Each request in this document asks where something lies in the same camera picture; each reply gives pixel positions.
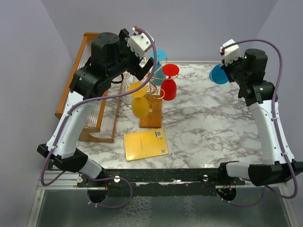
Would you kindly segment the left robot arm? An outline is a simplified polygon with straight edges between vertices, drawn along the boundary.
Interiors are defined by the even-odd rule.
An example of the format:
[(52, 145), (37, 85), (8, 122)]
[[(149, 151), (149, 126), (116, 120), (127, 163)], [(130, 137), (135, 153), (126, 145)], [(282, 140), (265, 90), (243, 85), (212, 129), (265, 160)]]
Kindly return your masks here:
[(91, 42), (91, 54), (86, 64), (76, 70), (69, 86), (68, 100), (55, 132), (46, 144), (37, 148), (46, 161), (62, 171), (81, 173), (95, 187), (104, 182), (103, 167), (76, 148), (78, 138), (104, 93), (113, 80), (124, 72), (142, 80), (148, 72), (154, 73), (157, 54), (147, 63), (140, 63), (146, 52), (156, 51), (154, 39), (142, 28), (133, 28), (133, 35), (122, 29), (118, 35), (103, 32)]

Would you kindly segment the blue plastic wine glass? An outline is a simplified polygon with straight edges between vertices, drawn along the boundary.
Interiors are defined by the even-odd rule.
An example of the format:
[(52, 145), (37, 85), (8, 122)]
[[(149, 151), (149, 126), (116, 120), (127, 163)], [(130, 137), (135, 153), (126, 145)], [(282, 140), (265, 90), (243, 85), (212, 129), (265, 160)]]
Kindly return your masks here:
[(167, 62), (167, 53), (162, 49), (157, 49), (157, 64), (156, 71), (152, 78), (152, 83), (156, 86), (161, 86), (163, 81), (166, 79), (166, 76), (162, 72), (162, 67)]
[(213, 83), (222, 85), (228, 83), (228, 77), (225, 74), (224, 70), (221, 68), (221, 65), (216, 65), (211, 71), (209, 72), (209, 78)]

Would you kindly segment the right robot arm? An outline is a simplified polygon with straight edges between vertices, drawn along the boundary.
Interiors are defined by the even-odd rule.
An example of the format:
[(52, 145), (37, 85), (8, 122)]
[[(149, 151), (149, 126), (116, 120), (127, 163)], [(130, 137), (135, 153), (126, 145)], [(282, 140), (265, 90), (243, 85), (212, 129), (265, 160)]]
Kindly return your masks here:
[(291, 179), (290, 167), (295, 175), (303, 171), (303, 163), (296, 161), (290, 148), (282, 146), (286, 142), (284, 132), (277, 135), (272, 115), (272, 98), (275, 90), (273, 83), (264, 80), (267, 55), (263, 50), (247, 49), (242, 56), (238, 45), (221, 51), (224, 56), (221, 68), (230, 82), (239, 87), (239, 97), (245, 99), (256, 122), (261, 141), (262, 164), (245, 164), (238, 161), (224, 164), (225, 169), (218, 172), (217, 179), (228, 185), (235, 177), (251, 181), (255, 186), (284, 183)]

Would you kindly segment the yellow plastic wine glass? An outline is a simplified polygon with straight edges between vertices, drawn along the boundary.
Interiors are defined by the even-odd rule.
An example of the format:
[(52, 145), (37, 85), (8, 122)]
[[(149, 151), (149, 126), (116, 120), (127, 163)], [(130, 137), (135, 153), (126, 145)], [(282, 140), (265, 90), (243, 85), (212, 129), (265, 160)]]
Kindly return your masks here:
[(149, 103), (145, 98), (147, 87), (143, 86), (136, 92), (131, 94), (132, 97), (132, 112), (138, 118), (144, 118), (149, 113)]

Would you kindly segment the blue plastic wine glass front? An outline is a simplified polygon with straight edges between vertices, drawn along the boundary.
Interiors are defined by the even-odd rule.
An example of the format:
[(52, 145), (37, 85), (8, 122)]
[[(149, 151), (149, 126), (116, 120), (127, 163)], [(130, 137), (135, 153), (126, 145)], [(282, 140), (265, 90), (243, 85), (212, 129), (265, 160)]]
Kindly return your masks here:
[(213, 83), (222, 85), (228, 83), (228, 77), (225, 74), (224, 70), (221, 68), (221, 65), (216, 65), (211, 71), (209, 72), (209, 78)]

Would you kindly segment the red plastic wine glass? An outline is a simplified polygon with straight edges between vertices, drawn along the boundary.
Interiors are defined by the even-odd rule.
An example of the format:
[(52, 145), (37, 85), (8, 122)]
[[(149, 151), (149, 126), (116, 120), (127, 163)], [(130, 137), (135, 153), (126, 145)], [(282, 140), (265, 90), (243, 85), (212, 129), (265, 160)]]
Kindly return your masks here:
[(177, 76), (179, 67), (175, 64), (166, 64), (162, 68), (162, 73), (167, 77), (161, 84), (160, 96), (165, 101), (171, 101), (177, 96), (177, 84), (172, 77)]

